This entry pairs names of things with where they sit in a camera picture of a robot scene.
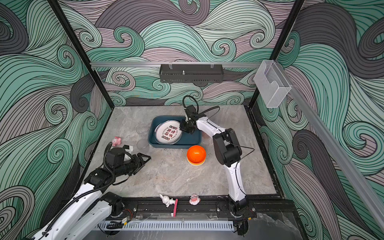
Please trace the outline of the orange bowl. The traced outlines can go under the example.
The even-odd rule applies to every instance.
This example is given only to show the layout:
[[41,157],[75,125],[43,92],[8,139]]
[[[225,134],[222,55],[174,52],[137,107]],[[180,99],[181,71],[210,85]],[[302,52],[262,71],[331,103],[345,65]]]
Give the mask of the orange bowl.
[[194,166],[202,165],[206,160],[206,156],[206,150],[199,145],[192,146],[187,151],[187,160]]

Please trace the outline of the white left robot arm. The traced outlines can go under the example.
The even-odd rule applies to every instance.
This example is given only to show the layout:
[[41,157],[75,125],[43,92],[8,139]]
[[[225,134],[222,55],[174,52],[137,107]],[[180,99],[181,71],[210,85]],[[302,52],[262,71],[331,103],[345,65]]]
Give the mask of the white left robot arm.
[[103,163],[92,171],[73,198],[43,227],[32,240],[81,240],[102,220],[112,217],[117,221],[109,224],[112,231],[120,229],[130,220],[121,218],[125,210],[122,197],[108,192],[117,186],[117,177],[136,175],[152,158],[132,153],[131,146],[114,148],[108,143]]

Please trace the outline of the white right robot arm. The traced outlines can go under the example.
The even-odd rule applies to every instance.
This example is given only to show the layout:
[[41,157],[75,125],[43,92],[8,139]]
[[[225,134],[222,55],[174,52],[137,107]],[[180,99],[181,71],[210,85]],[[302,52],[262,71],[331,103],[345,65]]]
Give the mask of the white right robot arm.
[[200,145],[203,134],[212,141],[215,156],[224,167],[229,184],[229,211],[235,217],[244,215],[249,205],[242,176],[241,164],[243,146],[240,145],[235,131],[225,129],[211,121],[207,113],[219,110],[219,106],[200,111],[198,101],[192,96],[194,104],[182,103],[185,116],[159,116],[153,119],[149,127],[148,144],[161,149],[186,149],[187,159],[194,166],[201,165],[207,158],[206,150]]

